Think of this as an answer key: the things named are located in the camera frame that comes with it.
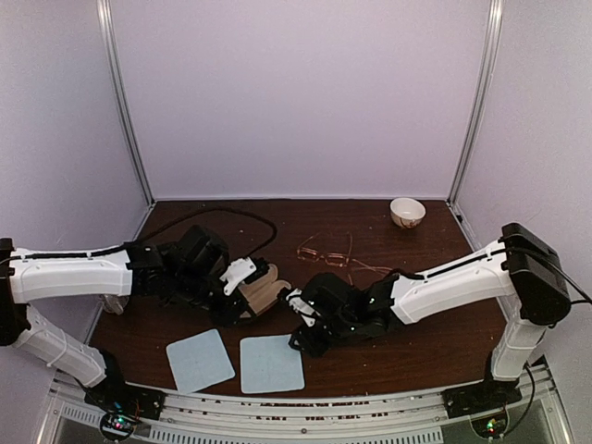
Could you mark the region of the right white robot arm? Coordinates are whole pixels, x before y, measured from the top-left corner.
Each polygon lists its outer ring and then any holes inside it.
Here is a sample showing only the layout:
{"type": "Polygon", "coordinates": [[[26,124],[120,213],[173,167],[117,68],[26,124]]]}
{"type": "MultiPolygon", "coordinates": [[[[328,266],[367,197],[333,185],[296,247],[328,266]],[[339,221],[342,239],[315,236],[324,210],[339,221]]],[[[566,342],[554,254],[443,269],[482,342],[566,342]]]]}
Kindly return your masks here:
{"type": "Polygon", "coordinates": [[[303,289],[282,290],[277,297],[302,319],[291,348],[311,357],[473,302],[517,299],[483,381],[463,391],[487,409],[515,393],[545,330],[572,306],[557,252],[519,223],[505,225],[498,240],[461,259],[414,274],[395,269],[365,290],[322,273],[303,289]]]}

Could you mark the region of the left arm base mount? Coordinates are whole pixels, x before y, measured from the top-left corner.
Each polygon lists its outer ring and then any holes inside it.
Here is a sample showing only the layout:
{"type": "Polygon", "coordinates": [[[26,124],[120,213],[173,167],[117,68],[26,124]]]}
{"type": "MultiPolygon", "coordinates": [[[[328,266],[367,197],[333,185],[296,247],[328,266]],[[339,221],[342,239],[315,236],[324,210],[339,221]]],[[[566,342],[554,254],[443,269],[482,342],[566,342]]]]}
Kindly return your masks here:
{"type": "Polygon", "coordinates": [[[166,394],[158,389],[140,388],[125,381],[116,357],[99,351],[105,361],[105,379],[84,390],[84,401],[100,408],[104,415],[99,431],[110,443],[128,439],[142,423],[142,419],[158,420],[166,394]]]}

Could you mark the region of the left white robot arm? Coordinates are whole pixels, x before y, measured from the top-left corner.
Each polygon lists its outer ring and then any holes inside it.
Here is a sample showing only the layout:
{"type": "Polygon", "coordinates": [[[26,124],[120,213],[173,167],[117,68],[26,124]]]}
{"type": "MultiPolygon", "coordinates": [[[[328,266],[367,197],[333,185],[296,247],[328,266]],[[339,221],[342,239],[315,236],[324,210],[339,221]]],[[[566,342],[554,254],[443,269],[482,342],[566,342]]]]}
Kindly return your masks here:
{"type": "Polygon", "coordinates": [[[239,285],[267,270],[266,263],[250,257],[231,261],[227,244],[199,226],[174,242],[126,242],[98,251],[34,252],[3,238],[1,344],[35,354],[77,379],[97,405],[123,411],[141,396],[125,382],[116,358],[49,323],[32,301],[81,295],[180,298],[227,326],[252,310],[239,285]]]}

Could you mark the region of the tan glasses case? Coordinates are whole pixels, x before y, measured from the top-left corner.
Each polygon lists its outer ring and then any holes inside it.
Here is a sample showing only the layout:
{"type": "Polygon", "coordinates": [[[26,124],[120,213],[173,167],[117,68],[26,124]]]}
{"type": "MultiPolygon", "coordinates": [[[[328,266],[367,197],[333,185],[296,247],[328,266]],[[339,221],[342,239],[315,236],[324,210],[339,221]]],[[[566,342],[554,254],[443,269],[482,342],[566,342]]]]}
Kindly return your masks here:
{"type": "Polygon", "coordinates": [[[278,267],[274,264],[269,265],[269,270],[262,277],[256,279],[253,283],[241,283],[238,286],[239,292],[245,298],[252,310],[245,310],[240,315],[240,320],[256,317],[270,309],[277,301],[278,294],[282,290],[291,290],[291,284],[278,277],[278,267]]]}

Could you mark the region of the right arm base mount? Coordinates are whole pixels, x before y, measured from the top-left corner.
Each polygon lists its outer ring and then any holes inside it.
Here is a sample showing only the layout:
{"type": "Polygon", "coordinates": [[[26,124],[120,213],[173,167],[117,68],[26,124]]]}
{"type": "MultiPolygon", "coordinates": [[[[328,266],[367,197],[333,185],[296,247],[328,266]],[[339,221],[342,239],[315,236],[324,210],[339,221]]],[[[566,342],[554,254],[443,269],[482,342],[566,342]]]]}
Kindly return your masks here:
{"type": "Polygon", "coordinates": [[[488,442],[503,440],[518,428],[529,414],[536,394],[536,381],[528,364],[524,370],[531,384],[528,403],[518,419],[512,420],[508,406],[523,399],[518,388],[520,379],[513,382],[497,381],[492,376],[480,382],[448,388],[442,393],[442,400],[449,419],[471,416],[473,432],[488,442]]]}

